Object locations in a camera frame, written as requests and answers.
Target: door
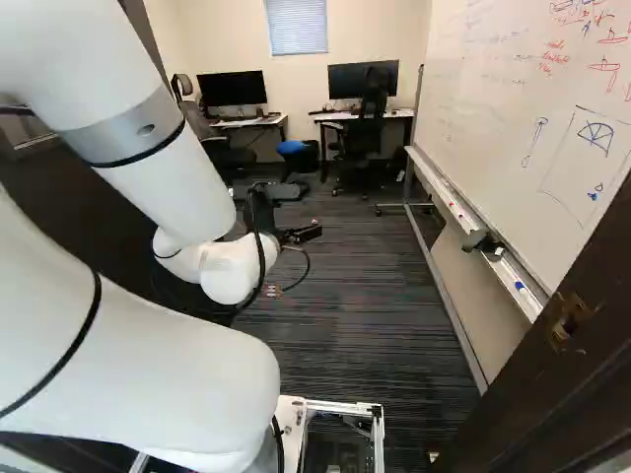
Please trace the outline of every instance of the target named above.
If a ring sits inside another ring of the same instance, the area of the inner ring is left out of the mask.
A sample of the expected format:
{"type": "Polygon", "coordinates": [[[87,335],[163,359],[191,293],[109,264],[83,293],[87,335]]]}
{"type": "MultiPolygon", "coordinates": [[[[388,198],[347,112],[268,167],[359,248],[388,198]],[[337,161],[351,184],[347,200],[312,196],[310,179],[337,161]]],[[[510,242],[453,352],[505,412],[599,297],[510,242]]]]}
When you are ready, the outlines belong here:
{"type": "Polygon", "coordinates": [[[631,180],[437,472],[566,472],[631,447],[631,180]]]}

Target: beige wall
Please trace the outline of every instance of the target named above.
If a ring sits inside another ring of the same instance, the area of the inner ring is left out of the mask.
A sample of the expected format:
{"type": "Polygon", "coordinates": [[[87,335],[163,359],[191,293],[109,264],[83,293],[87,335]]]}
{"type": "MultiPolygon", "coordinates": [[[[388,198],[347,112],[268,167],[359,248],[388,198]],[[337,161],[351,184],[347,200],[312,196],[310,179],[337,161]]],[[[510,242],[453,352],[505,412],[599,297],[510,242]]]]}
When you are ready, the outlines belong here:
{"type": "Polygon", "coordinates": [[[490,384],[531,325],[482,255],[461,250],[463,240],[462,227],[448,221],[431,252],[490,384]]]}
{"type": "MultiPolygon", "coordinates": [[[[168,75],[261,69],[269,110],[289,114],[290,138],[319,138],[308,112],[329,103],[327,64],[399,59],[398,95],[391,103],[414,106],[429,0],[328,0],[329,52],[280,57],[270,53],[263,0],[145,3],[168,75]]],[[[402,128],[390,128],[387,156],[402,138],[402,128]]]]}
{"type": "Polygon", "coordinates": [[[144,0],[147,17],[169,81],[176,73],[183,72],[191,77],[195,76],[195,71],[190,69],[188,49],[184,45],[179,19],[179,7],[186,1],[144,0]]]}

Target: door hinge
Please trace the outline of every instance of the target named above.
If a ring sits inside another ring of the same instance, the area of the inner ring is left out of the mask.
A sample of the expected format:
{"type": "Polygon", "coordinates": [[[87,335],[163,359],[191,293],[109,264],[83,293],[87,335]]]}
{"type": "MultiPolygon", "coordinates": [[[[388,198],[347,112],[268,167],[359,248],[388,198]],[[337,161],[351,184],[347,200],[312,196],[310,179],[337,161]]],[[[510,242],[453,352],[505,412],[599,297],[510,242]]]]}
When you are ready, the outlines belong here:
{"type": "Polygon", "coordinates": [[[548,342],[555,352],[562,353],[580,330],[581,326],[596,313],[578,294],[563,296],[556,293],[550,300],[553,322],[548,331],[548,342]]]}

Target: whiteboard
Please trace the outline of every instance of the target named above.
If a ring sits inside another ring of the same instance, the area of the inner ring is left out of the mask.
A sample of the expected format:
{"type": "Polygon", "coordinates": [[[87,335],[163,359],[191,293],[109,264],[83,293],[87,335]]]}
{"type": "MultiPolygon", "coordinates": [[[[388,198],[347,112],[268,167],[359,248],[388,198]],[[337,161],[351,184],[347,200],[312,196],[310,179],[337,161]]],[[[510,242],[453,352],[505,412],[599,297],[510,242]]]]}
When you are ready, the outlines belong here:
{"type": "Polygon", "coordinates": [[[415,144],[551,294],[631,165],[631,2],[432,9],[415,144]]]}

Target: mesh office chair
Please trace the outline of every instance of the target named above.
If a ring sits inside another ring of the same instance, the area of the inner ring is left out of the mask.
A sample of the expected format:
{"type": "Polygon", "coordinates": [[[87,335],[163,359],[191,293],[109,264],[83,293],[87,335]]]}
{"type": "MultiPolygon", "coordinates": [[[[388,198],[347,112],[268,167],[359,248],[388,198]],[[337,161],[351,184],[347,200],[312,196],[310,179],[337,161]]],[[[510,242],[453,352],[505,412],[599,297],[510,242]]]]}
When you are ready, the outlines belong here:
{"type": "Polygon", "coordinates": [[[195,101],[185,101],[182,97],[193,93],[193,85],[186,74],[175,74],[171,79],[175,101],[192,128],[201,146],[227,185],[247,166],[256,163],[256,153],[248,148],[231,148],[230,138],[211,128],[195,101]]]}
{"type": "Polygon", "coordinates": [[[337,143],[331,143],[328,147],[339,152],[334,157],[339,169],[337,185],[332,192],[334,197],[347,187],[354,186],[361,190],[363,199],[368,199],[368,190],[371,186],[369,156],[382,150],[388,80],[389,77],[384,71],[369,68],[359,118],[349,120],[343,125],[322,124],[337,132],[337,143]]]}

